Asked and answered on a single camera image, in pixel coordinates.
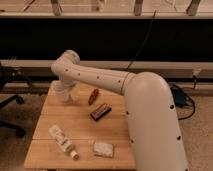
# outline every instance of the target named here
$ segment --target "chocolate bar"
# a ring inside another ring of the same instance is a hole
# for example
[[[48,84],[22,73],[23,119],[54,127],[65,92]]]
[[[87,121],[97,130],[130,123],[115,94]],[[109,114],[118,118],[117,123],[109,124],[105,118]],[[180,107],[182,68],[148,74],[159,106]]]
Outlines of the chocolate bar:
[[[94,110],[90,116],[95,120],[98,121],[99,119],[101,119],[104,115],[106,115],[107,113],[109,113],[112,110],[112,108],[104,103],[101,106],[99,106],[96,110]]]

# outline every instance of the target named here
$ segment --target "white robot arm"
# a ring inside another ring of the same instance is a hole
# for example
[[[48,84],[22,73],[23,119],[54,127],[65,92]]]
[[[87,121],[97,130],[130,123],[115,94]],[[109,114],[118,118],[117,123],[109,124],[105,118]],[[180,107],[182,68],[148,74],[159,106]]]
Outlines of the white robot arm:
[[[74,80],[124,95],[129,134],[138,171],[189,171],[173,97],[157,74],[133,74],[79,66],[67,50],[52,64],[66,86]]]

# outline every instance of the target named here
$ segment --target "wheel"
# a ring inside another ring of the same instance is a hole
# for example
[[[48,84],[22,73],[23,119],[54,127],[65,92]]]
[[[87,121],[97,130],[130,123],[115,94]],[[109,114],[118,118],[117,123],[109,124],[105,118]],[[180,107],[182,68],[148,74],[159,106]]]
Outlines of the wheel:
[[[16,130],[16,136],[18,138],[23,138],[25,136],[25,134],[26,134],[26,132],[22,128],[19,128],[19,129]]]
[[[24,99],[23,99],[22,97],[18,96],[18,97],[16,98],[16,103],[17,103],[17,104],[23,104],[23,103],[24,103]]]

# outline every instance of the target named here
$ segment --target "soap bar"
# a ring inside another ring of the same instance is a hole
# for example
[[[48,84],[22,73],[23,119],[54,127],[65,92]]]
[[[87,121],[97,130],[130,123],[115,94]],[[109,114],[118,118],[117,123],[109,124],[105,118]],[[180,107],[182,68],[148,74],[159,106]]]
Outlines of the soap bar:
[[[101,119],[104,115],[106,115],[107,113],[109,113],[112,110],[112,108],[104,103],[101,106],[99,106],[96,110],[94,110],[90,116],[95,120],[98,121],[99,119]]]
[[[93,152],[96,156],[112,158],[114,153],[113,144],[106,142],[95,142]]]

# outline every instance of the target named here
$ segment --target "wrapped snack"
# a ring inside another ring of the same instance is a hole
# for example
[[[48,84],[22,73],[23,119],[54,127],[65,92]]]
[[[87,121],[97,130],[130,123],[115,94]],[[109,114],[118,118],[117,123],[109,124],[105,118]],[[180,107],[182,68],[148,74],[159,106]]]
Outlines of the wrapped snack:
[[[89,100],[88,100],[88,104],[92,105],[94,103],[94,101],[97,99],[98,95],[99,95],[99,90],[96,88],[92,91],[92,93],[89,97]]]
[[[112,158],[114,153],[113,144],[106,142],[95,142],[93,152],[96,156]]]

